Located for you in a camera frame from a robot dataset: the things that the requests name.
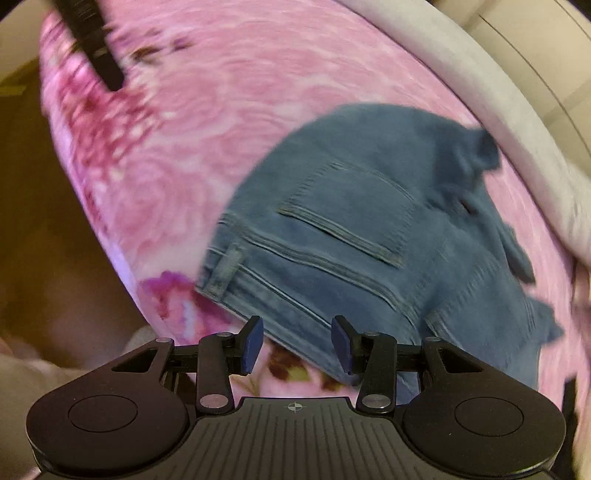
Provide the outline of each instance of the black strap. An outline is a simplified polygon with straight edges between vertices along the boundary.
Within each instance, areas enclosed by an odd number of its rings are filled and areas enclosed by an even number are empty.
[[[566,421],[566,437],[551,470],[561,480],[575,480],[576,478],[573,467],[574,434],[577,432],[577,426],[579,425],[579,417],[574,408],[576,394],[577,381],[573,378],[564,384],[562,413]]]

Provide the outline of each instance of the black circular pad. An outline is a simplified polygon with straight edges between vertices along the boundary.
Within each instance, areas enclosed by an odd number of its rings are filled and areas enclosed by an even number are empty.
[[[416,449],[462,477],[512,477],[551,461],[564,439],[551,401],[516,381],[505,387],[475,375],[448,374],[406,406],[402,425]]]
[[[158,378],[110,369],[48,393],[27,416],[35,458],[62,476],[137,471],[175,448],[187,426],[185,405]]]
[[[70,409],[68,418],[80,430],[95,433],[113,432],[133,422],[138,406],[117,395],[97,395],[80,400]]]
[[[456,407],[456,420],[466,430],[483,437],[502,437],[523,424],[521,410],[501,398],[470,398]]]

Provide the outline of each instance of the crosshair logo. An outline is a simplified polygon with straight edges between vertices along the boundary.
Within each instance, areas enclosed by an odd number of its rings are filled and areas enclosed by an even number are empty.
[[[298,402],[292,402],[290,403],[287,408],[289,408],[293,413],[296,413],[298,411],[300,411],[302,408],[305,408],[304,405],[302,405],[301,403]]]

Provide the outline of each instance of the wooden floor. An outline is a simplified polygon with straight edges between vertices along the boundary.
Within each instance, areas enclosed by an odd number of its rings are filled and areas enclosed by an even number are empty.
[[[36,64],[0,83],[0,337],[17,353],[92,368],[145,321],[60,167],[39,89]]]

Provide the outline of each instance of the silver screw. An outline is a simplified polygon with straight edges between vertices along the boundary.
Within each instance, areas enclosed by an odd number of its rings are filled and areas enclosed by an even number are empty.
[[[367,408],[386,408],[390,405],[390,399],[386,395],[374,393],[366,395],[361,401]]]
[[[228,399],[224,395],[212,393],[201,397],[199,403],[205,408],[222,408],[228,404]]]

